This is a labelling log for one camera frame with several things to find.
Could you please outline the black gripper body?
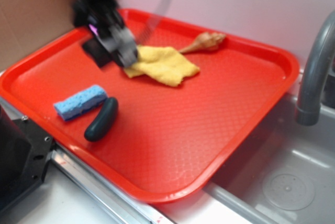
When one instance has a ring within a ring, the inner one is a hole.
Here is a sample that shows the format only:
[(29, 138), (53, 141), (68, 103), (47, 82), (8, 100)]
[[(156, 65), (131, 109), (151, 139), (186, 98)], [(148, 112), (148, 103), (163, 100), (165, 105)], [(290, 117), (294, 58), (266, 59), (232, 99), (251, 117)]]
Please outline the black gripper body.
[(120, 49), (131, 42), (131, 34), (114, 0), (76, 0), (72, 7), (74, 26), (87, 27), (105, 49)]

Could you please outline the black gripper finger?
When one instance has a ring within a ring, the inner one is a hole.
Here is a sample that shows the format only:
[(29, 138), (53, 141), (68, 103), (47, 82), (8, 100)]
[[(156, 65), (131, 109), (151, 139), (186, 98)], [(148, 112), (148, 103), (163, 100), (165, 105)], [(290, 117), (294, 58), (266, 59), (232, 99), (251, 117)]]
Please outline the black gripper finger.
[(107, 50), (117, 53), (121, 66), (128, 68), (137, 61), (137, 45), (133, 34), (127, 27), (112, 28), (111, 39), (108, 40)]

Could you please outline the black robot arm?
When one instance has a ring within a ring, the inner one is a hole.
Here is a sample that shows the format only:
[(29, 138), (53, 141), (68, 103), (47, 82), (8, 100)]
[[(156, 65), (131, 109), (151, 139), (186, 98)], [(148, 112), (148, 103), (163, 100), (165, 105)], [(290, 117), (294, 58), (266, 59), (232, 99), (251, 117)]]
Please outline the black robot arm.
[(115, 0), (76, 0), (73, 4), (73, 25), (92, 34), (82, 48), (99, 68), (111, 62), (128, 68), (137, 61), (136, 42), (117, 8)]

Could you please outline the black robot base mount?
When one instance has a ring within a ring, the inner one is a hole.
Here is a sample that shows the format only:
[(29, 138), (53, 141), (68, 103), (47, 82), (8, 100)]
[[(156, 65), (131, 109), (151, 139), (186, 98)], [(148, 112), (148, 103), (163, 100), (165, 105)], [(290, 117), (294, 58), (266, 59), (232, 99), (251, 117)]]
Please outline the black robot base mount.
[(38, 124), (1, 108), (1, 214), (44, 182), (52, 149), (53, 137)]

